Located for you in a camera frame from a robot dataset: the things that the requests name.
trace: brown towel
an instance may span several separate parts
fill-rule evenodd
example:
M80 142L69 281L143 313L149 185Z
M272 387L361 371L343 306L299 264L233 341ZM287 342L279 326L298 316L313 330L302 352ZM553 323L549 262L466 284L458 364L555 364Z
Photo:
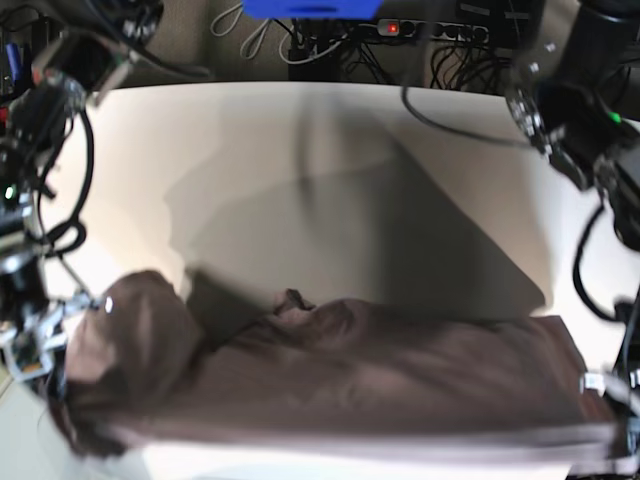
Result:
M158 273L119 280L86 315L52 402L81 454L154 439L398 459L601 459L617 427L580 393L558 317L425 319L295 291L216 351ZM215 321L216 312L211 312Z

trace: white tabletop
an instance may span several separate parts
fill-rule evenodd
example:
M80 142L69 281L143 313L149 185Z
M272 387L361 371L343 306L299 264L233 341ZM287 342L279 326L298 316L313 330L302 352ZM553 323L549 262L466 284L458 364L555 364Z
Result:
M411 98L443 123L520 138L503 99L431 90ZM399 89L383 86L121 90L91 118L89 240L70 261L96 291L155 268L185 294L185 271L206 272L222 297L259 308L287 287L314 302L355 296L481 317L539 306L563 316L590 368L615 360L622 328L597 320L571 285L597 199L534 151L430 129L405 112ZM60 195L46 206L48 223L75 200L84 148L77 122L53 174ZM611 222L595 229L583 267L607 308L635 293L640 265ZM54 291L68 289L55 265L48 271ZM155 465L166 452L147 455Z

